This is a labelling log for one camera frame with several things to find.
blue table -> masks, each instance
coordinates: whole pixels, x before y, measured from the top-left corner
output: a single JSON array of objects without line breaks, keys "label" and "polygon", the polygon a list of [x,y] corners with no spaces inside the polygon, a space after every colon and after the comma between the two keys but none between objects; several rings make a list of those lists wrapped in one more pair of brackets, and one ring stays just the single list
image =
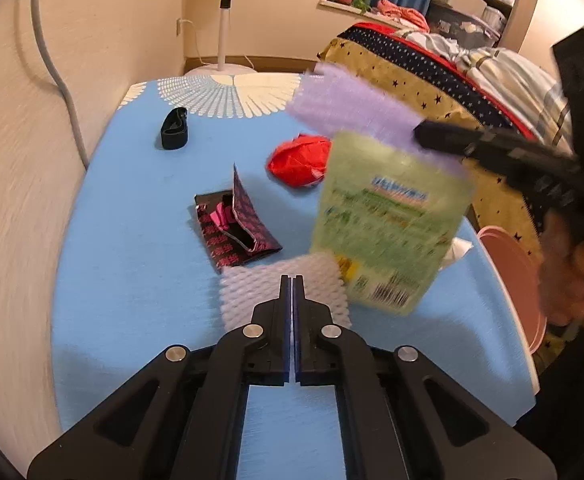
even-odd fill
[{"label": "blue table", "polygon": [[[207,100],[214,110],[225,110],[210,115],[240,106],[227,98],[235,95],[232,89],[208,83],[206,92],[219,87],[217,94],[226,95],[220,105]],[[208,117],[208,105],[199,107],[202,116],[190,115],[187,146],[166,152],[159,128],[177,102],[175,85],[177,80],[158,87],[150,82],[136,89],[140,95],[110,122],[76,198],[52,318],[63,430],[165,347],[201,348],[223,334],[219,274],[205,253],[193,198],[230,187],[233,163],[262,221],[284,247],[262,263],[304,254],[310,245],[320,190],[291,190],[264,169],[276,145],[306,131],[303,125],[282,111],[238,118],[233,108],[233,118]],[[534,404],[526,350],[467,222],[458,235],[474,248],[439,274],[413,314],[395,317],[352,305],[353,330],[381,348],[418,347],[513,424]],[[345,478],[333,389],[251,388],[239,478],[306,476]]]}]

red fabric trim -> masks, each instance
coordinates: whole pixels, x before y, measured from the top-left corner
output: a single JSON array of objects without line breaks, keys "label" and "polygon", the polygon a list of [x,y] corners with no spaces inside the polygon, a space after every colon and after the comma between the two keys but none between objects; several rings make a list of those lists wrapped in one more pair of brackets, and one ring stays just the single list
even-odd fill
[{"label": "red fabric trim", "polygon": [[506,117],[510,121],[512,121],[512,123],[517,127],[518,131],[521,132],[521,135],[523,135],[527,140],[534,140],[535,142],[538,142],[538,140],[536,139],[536,136],[510,110],[505,108],[504,105],[501,104],[501,102],[499,102],[497,99],[492,97],[490,94],[488,94],[487,92],[484,92],[481,88],[476,86],[476,83],[474,81],[472,81],[468,76],[466,76],[462,72],[459,72],[459,70],[456,68],[456,66],[454,64],[450,63],[447,59],[443,59],[442,57],[437,56],[436,54],[433,54],[432,52],[424,49],[419,44],[416,44],[412,41],[405,40],[404,38],[399,38],[398,36],[395,36],[394,33],[396,32],[396,30],[394,28],[390,27],[389,25],[381,25],[380,23],[371,23],[371,22],[360,22],[360,23],[355,23],[354,27],[369,28],[371,30],[376,30],[377,32],[380,32],[381,34],[387,36],[391,40],[398,41],[399,43],[403,43],[403,44],[409,46],[410,48],[413,48],[414,50],[420,52],[424,56],[428,56],[430,59],[433,59],[437,63],[443,65],[446,69],[453,72],[454,75],[458,76],[466,83],[472,85],[472,88],[476,88],[476,91],[479,92],[479,94],[488,98],[489,101],[494,106],[496,106],[501,112],[503,112],[506,115]]}]

green plastic pouch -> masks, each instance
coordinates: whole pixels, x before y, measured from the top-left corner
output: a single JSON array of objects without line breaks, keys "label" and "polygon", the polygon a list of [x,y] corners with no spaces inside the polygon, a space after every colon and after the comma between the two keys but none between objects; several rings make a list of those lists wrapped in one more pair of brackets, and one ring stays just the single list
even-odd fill
[{"label": "green plastic pouch", "polygon": [[468,178],[373,137],[337,134],[311,251],[339,261],[350,301],[409,314],[472,199]]}]

purple paper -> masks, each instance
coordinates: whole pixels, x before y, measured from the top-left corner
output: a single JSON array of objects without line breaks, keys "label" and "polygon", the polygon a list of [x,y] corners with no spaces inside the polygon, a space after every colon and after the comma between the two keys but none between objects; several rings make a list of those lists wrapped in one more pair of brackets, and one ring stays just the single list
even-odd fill
[{"label": "purple paper", "polygon": [[413,131],[423,117],[387,94],[332,63],[318,63],[319,75],[304,75],[286,111],[318,134],[342,130],[367,134],[418,156],[453,174],[465,174],[456,156],[424,150]]}]

standing fan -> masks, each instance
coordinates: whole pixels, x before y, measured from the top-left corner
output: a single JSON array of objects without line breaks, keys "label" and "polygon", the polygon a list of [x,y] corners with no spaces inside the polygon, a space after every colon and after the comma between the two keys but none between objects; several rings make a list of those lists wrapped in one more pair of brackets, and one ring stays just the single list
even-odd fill
[{"label": "standing fan", "polygon": [[230,28],[230,8],[232,0],[221,0],[221,19],[218,31],[218,54],[217,64],[204,65],[194,70],[190,70],[187,75],[238,75],[254,73],[255,70],[243,65],[225,62],[227,50],[227,37]]}]

